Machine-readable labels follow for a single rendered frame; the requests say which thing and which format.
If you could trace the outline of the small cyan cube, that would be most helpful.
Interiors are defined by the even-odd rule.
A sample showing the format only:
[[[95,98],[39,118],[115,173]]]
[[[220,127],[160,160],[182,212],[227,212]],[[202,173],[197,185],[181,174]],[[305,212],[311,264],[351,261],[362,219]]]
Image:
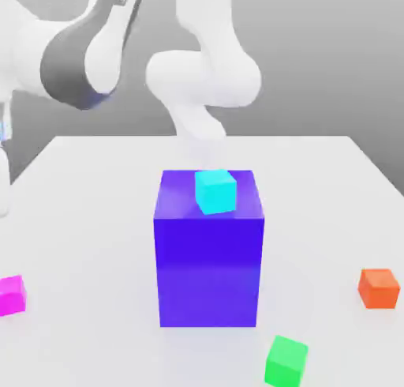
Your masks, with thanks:
[[[229,171],[197,171],[194,177],[196,203],[204,215],[236,210],[237,181]]]

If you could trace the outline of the large blue box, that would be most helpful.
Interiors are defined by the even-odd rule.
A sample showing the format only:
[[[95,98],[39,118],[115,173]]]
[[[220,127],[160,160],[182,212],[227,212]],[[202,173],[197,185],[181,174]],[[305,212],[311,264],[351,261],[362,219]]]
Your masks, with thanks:
[[[231,174],[236,210],[208,216],[194,171],[162,173],[153,217],[162,327],[256,325],[264,212],[254,174]]]

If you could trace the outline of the small orange cube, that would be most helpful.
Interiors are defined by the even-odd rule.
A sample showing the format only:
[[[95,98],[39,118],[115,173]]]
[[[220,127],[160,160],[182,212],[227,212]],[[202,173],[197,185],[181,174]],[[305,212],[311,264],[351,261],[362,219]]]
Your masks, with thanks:
[[[362,269],[357,290],[366,309],[393,310],[401,287],[390,269]]]

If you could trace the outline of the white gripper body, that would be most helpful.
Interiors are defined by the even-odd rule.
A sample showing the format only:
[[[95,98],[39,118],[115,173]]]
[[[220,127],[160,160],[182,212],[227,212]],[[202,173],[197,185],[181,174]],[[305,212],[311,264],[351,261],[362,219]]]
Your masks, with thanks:
[[[9,159],[4,148],[0,146],[0,218],[8,214],[9,205],[10,205]]]

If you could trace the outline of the small green cube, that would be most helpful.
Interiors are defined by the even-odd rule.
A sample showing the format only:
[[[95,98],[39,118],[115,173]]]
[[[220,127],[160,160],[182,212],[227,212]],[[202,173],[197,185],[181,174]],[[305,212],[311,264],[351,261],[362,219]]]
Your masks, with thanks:
[[[272,387],[300,387],[309,347],[276,335],[268,352],[264,381]]]

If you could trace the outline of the small magenta cube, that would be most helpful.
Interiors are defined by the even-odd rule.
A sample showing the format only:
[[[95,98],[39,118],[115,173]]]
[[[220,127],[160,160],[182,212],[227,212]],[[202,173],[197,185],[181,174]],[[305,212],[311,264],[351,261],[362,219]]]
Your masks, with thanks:
[[[22,275],[0,279],[0,317],[25,312],[26,300]]]

